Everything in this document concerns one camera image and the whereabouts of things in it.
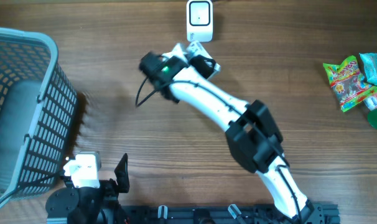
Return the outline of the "teal wet wipes pack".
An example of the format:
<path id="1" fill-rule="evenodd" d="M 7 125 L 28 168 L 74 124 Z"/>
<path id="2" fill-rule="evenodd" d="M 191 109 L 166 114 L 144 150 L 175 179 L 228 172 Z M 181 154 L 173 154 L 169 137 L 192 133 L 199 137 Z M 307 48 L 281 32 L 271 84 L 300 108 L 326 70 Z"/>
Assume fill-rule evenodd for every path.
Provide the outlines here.
<path id="1" fill-rule="evenodd" d="M 377 53 L 360 54 L 368 83 L 377 86 Z"/>

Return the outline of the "Haribo gummy candy bag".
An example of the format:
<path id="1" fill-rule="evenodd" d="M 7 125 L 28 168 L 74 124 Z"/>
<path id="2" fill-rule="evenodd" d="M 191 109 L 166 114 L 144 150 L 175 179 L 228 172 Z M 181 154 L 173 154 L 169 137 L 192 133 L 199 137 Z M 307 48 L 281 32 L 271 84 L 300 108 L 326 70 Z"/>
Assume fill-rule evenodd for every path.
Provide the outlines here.
<path id="1" fill-rule="evenodd" d="M 324 63 L 323 67 L 343 112 L 377 93 L 377 86 L 365 81 L 366 78 L 361 73 L 354 55 L 347 57 L 340 65 Z"/>

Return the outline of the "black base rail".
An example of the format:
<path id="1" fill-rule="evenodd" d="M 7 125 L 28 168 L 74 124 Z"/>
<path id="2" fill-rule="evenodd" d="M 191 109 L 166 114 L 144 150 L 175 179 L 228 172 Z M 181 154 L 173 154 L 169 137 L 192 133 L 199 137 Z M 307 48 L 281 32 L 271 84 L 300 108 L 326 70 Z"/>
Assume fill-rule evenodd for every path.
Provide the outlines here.
<path id="1" fill-rule="evenodd" d="M 147 207 L 127 206 L 113 215 L 102 209 L 97 223 L 290 223 L 273 205 L 238 207 L 233 213 L 227 207 Z"/>

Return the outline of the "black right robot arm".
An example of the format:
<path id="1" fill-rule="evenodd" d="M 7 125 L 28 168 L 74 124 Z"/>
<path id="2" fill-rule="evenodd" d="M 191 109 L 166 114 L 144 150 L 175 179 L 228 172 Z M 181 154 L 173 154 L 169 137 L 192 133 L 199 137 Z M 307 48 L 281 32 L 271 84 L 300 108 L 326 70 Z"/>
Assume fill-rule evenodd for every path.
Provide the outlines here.
<path id="1" fill-rule="evenodd" d="M 139 63 L 146 80 L 165 99 L 184 101 L 224 131 L 234 160 L 258 174 L 274 200 L 274 206 L 291 223 L 305 223 L 309 199 L 296 185 L 281 146 L 283 137 L 268 107 L 231 96 L 209 82 L 216 62 L 210 56 L 187 53 L 147 53 Z"/>

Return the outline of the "white carton box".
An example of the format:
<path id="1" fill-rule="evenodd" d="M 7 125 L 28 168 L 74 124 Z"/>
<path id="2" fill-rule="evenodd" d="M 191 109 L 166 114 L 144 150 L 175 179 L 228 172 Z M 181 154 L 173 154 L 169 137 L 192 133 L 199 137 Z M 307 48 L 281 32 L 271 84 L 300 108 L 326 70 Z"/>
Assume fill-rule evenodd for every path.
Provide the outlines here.
<path id="1" fill-rule="evenodd" d="M 186 48 L 186 51 L 187 51 L 187 60 L 188 60 L 188 63 L 189 63 L 189 60 L 194 57 L 194 56 L 197 56 L 197 55 L 203 55 L 207 58 L 212 58 L 210 56 L 210 54 L 205 50 L 205 48 L 202 46 L 202 44 L 198 41 L 193 41 L 191 42 L 188 47 Z M 220 72 L 220 65 L 216 62 L 216 67 L 215 67 L 215 73 L 213 75 L 216 75 L 217 73 Z"/>

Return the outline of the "grey plastic mesh basket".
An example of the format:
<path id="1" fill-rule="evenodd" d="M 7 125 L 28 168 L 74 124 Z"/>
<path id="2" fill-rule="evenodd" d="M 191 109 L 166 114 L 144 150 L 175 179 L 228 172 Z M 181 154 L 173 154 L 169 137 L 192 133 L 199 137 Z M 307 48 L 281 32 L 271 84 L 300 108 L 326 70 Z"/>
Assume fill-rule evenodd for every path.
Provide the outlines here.
<path id="1" fill-rule="evenodd" d="M 0 208 L 54 186 L 77 106 L 57 44 L 0 28 Z"/>

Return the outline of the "white barcode scanner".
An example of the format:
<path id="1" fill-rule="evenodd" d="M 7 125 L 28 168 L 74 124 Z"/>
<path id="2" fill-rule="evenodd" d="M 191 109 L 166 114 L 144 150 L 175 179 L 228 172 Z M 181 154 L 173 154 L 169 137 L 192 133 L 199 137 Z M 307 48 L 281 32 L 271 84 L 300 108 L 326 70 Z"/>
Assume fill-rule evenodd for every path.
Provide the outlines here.
<path id="1" fill-rule="evenodd" d="M 213 3 L 189 0 L 186 4 L 187 40 L 210 42 L 213 39 Z"/>

